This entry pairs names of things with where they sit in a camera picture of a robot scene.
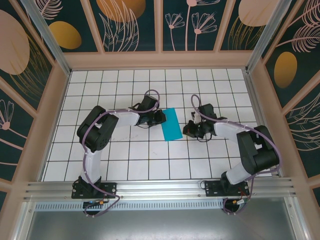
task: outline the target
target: teal cloth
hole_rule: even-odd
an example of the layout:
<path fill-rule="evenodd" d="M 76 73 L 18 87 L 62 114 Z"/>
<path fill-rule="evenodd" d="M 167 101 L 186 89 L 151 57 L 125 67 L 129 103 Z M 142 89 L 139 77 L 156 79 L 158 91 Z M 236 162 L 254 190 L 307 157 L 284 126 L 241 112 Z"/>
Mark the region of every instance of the teal cloth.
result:
<path fill-rule="evenodd" d="M 174 108 L 163 110 L 166 121 L 161 124 L 165 141 L 182 139 L 182 132 L 179 126 L 178 117 Z"/>

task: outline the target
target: flower illustration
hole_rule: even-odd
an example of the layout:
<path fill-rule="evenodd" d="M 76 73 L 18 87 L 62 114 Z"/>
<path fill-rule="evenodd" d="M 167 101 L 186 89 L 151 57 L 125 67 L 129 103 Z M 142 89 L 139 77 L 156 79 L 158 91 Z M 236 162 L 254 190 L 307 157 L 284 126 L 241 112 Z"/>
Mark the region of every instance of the flower illustration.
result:
<path fill-rule="evenodd" d="M 12 119 L 12 115 L 14 114 L 15 105 L 8 101 L 6 103 L 3 99 L 0 100 L 0 129 L 8 130 L 10 129 L 10 122 Z"/>
<path fill-rule="evenodd" d="M 188 11 L 186 14 L 185 37 L 184 37 L 186 51 L 188 51 L 188 25 L 189 25 L 190 8 L 195 7 L 195 6 L 205 6 L 205 5 L 217 4 L 219 2 L 220 2 L 220 0 L 186 0 L 186 4 L 188 4 Z"/>
<path fill-rule="evenodd" d="M 197 5 L 211 5 L 211 4 L 217 4 L 219 3 L 220 0 L 186 0 L 186 3 L 190 6 L 190 7 L 195 7 Z"/>
<path fill-rule="evenodd" d="M 165 15 L 165 20 L 170 28 L 171 43 L 172 43 L 173 51 L 175 51 L 176 49 L 175 49 L 174 39 L 172 36 L 172 29 L 183 27 L 185 25 L 185 22 L 183 21 L 181 13 L 179 14 L 174 13 L 172 14 L 172 16 L 170 13 L 168 13 Z"/>
<path fill-rule="evenodd" d="M 201 18 L 199 19 L 199 13 L 192 14 L 192 25 L 195 33 L 195 40 L 194 40 L 194 50 L 197 50 L 197 37 L 199 34 L 206 34 L 211 33 L 217 30 L 217 25 L 214 25 L 216 22 L 214 18 L 214 13 L 202 14 Z"/>
<path fill-rule="evenodd" d="M 11 101 L 8 101 L 8 103 L 6 105 L 6 103 L 3 99 L 0 100 L 0 130 L 5 130 L 5 131 L 9 130 L 9 131 L 13 132 L 14 134 L 26 139 L 27 138 L 26 136 L 14 131 L 10 128 L 10 123 L 12 120 L 12 116 L 14 114 L 14 109 L 15 109 L 15 105 Z M 13 148 L 19 149 L 21 151 L 24 149 L 23 147 L 15 145 L 15 144 L 8 142 L 8 141 L 1 139 L 1 138 L 0 138 L 0 142 L 7 144 Z M 0 162 L 0 164 L 12 165 L 11 163 L 3 163 L 3 162 Z"/>

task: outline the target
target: white grid mat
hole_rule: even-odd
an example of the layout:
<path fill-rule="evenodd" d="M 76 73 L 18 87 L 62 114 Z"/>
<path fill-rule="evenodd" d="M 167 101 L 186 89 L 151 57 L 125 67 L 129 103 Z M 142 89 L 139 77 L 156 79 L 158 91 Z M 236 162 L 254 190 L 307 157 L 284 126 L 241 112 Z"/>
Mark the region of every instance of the white grid mat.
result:
<path fill-rule="evenodd" d="M 131 107 L 149 89 L 159 91 L 160 108 L 175 108 L 181 130 L 192 119 L 192 94 L 218 117 L 257 125 L 241 69 L 73 71 L 42 180 L 78 178 L 84 151 L 76 131 L 94 106 Z M 160 125 L 127 126 L 116 128 L 103 150 L 101 175 L 108 181 L 219 178 L 239 162 L 238 145 L 224 138 L 166 142 Z"/>

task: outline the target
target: fern illustration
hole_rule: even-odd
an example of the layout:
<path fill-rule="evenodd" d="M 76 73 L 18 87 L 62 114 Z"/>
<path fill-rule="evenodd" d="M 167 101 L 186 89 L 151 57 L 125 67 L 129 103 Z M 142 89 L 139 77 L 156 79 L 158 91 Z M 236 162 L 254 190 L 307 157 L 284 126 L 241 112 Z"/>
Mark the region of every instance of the fern illustration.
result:
<path fill-rule="evenodd" d="M 308 104 L 292 109 L 287 122 L 298 150 L 320 148 L 320 93 Z"/>
<path fill-rule="evenodd" d="M 308 26 L 320 23 L 320 0 L 308 0 L 305 4 L 302 21 Z"/>
<path fill-rule="evenodd" d="M 108 17 L 100 15 L 104 26 L 103 46 L 107 52 L 135 51 L 139 44 L 139 27 L 135 14 L 122 2 L 123 12 L 115 0 L 101 1 Z"/>
<path fill-rule="evenodd" d="M 35 0 L 35 3 L 44 19 L 53 20 L 61 11 L 61 0 Z"/>
<path fill-rule="evenodd" d="M 295 32 L 291 40 L 284 41 L 276 47 L 291 43 L 295 52 L 310 53 L 320 43 L 320 0 L 308 0 L 303 14 L 292 21 L 289 27 L 299 19 L 302 19 L 304 26 Z"/>
<path fill-rule="evenodd" d="M 293 36 L 292 48 L 295 52 L 310 53 L 320 43 L 320 25 L 300 27 Z"/>

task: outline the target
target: purple cable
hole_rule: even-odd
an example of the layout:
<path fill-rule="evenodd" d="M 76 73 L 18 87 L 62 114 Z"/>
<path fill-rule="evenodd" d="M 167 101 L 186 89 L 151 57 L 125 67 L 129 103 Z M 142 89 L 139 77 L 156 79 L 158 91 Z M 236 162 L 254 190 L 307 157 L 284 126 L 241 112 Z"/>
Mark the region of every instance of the purple cable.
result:
<path fill-rule="evenodd" d="M 105 195 L 108 195 L 108 196 L 112 196 L 112 197 L 116 197 L 118 198 L 114 203 L 112 203 L 109 207 L 107 207 L 105 210 L 103 211 L 100 211 L 98 212 L 97 214 L 95 215 L 89 215 L 87 213 L 87 209 L 89 207 L 91 207 L 92 205 L 88 205 L 85 209 L 84 209 L 84 213 L 86 214 L 87 217 L 91 217 L 91 218 L 94 218 L 94 217 L 99 217 L 103 214 L 105 214 L 107 211 L 109 211 L 109 209 L 111 209 L 117 202 L 119 202 L 120 200 L 120 196 L 119 195 L 116 195 L 116 194 L 113 194 L 113 193 L 110 193 L 110 192 L 107 192 L 107 191 L 104 191 L 100 188 L 98 188 L 97 186 L 95 186 L 93 184 L 93 182 L 91 181 L 91 179 L 89 178 L 88 174 L 87 174 L 87 169 L 86 169 L 86 159 L 87 159 L 87 154 L 88 154 L 88 150 L 86 148 L 86 145 L 85 145 L 85 142 L 86 142 L 86 138 L 90 132 L 90 130 L 94 127 L 94 125 L 99 121 L 99 119 L 101 119 L 103 116 L 107 115 L 107 114 L 116 114 L 116 113 L 127 113 L 127 112 L 132 112 L 132 113 L 137 113 L 137 114 L 145 114 L 145 113 L 148 113 L 148 112 L 151 112 L 153 109 L 155 109 L 159 104 L 160 104 L 160 94 L 158 91 L 154 90 L 154 89 L 150 89 L 148 91 L 145 92 L 144 95 L 147 95 L 148 93 L 150 92 L 155 92 L 158 96 L 158 99 L 154 105 L 153 108 L 151 109 L 148 109 L 148 110 L 145 110 L 145 111 L 136 111 L 136 110 L 133 110 L 133 109 L 119 109 L 119 110 L 109 110 L 109 111 L 106 111 L 104 113 L 102 113 L 101 115 L 99 115 L 94 121 L 93 123 L 89 126 L 88 130 L 85 132 L 84 136 L 83 136 L 83 139 L 82 139 L 82 147 L 84 149 L 84 156 L 83 156 L 83 161 L 82 161 L 82 167 L 83 167 L 83 171 L 84 171 L 84 175 L 86 177 L 86 179 L 88 180 L 89 184 L 96 190 L 98 190 L 99 192 L 105 194 Z"/>
<path fill-rule="evenodd" d="M 214 121 L 214 122 L 216 122 L 216 123 L 231 124 L 231 125 L 235 125 L 235 126 L 237 126 L 237 127 L 241 127 L 241 128 L 243 128 L 243 129 L 248 129 L 248 130 L 250 130 L 250 131 L 258 134 L 258 135 L 261 136 L 262 138 L 264 138 L 264 139 L 273 147 L 274 151 L 276 152 L 276 155 L 277 155 L 278 158 L 279 158 L 279 164 L 278 164 L 278 166 L 277 166 L 276 168 L 274 168 L 274 169 L 272 169 L 272 170 L 264 171 L 264 172 L 263 172 L 264 174 L 273 173 L 273 172 L 275 172 L 275 171 L 278 171 L 278 170 L 281 168 L 282 163 L 283 163 L 283 160 L 282 160 L 282 157 L 281 157 L 280 150 L 277 148 L 277 146 L 273 143 L 273 141 L 272 141 L 271 139 L 269 139 L 266 135 L 264 135 L 263 133 L 255 130 L 255 129 L 252 128 L 252 127 L 245 126 L 245 125 L 242 125 L 242 124 L 240 124 L 240 123 L 237 123 L 237 122 L 234 122 L 234 121 L 230 121 L 230 120 L 219 120 L 219 119 L 214 119 L 214 118 L 208 117 L 208 116 L 206 116 L 206 115 L 203 115 L 203 114 L 195 107 L 195 104 L 194 104 L 194 101 L 193 101 L 193 98 L 194 98 L 194 97 L 196 97 L 196 98 L 198 99 L 198 101 L 199 101 L 199 106 L 201 106 L 200 97 L 197 96 L 196 94 L 193 94 L 193 95 L 191 96 L 191 104 L 192 104 L 193 109 L 196 111 L 196 113 L 199 114 L 201 117 L 203 117 L 203 118 L 205 118 L 205 119 L 208 119 L 208 120 L 210 120 L 210 121 Z M 254 178 L 255 178 L 255 176 L 258 175 L 258 174 L 259 174 L 259 172 L 256 173 L 256 174 L 254 174 L 254 175 L 252 175 L 252 176 L 250 176 L 250 177 L 248 177 L 248 178 L 246 179 L 246 181 L 251 180 L 250 195 L 249 195 L 249 197 L 248 197 L 249 199 L 251 198 L 251 195 L 252 195 L 252 190 L 253 190 L 253 186 L 254 186 Z M 222 205 L 223 208 L 222 208 L 222 210 L 223 210 L 225 213 L 233 213 L 233 212 L 231 212 L 231 211 L 229 211 L 228 209 L 225 208 L 225 204 L 226 204 L 226 201 L 227 201 L 227 200 L 228 200 L 228 198 L 225 198 L 225 199 L 223 200 L 223 205 Z M 243 206 L 237 213 L 242 212 L 244 208 L 245 208 L 245 206 Z"/>

